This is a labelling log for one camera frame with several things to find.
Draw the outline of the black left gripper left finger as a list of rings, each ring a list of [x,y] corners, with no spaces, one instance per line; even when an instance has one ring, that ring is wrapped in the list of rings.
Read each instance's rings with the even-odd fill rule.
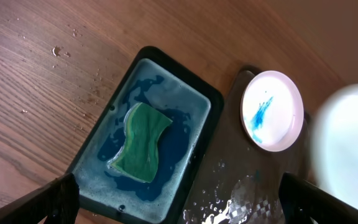
[[[0,223],[74,224],[79,208],[79,186],[67,173],[0,208]]]

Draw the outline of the white plate streak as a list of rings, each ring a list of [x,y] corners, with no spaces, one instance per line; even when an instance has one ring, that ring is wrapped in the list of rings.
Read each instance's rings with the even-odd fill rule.
[[[293,145],[305,118],[297,86],[275,70],[251,79],[242,94],[239,112],[247,135],[269,152],[284,151]]]

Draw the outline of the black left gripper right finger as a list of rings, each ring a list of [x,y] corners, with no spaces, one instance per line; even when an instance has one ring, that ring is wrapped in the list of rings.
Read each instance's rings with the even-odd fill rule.
[[[358,223],[358,210],[286,172],[278,190],[286,224]]]

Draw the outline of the green yellow sponge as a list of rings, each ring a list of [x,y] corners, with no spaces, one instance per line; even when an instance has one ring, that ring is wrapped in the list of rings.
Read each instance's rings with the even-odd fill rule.
[[[124,118],[124,144],[108,167],[138,182],[151,183],[158,171],[158,141],[172,120],[145,103],[135,104]]]

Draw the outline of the white plate two smears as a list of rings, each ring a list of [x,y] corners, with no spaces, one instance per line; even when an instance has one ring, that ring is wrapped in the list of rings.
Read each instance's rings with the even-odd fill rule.
[[[335,92],[316,114],[311,164],[321,190],[358,210],[358,84]]]

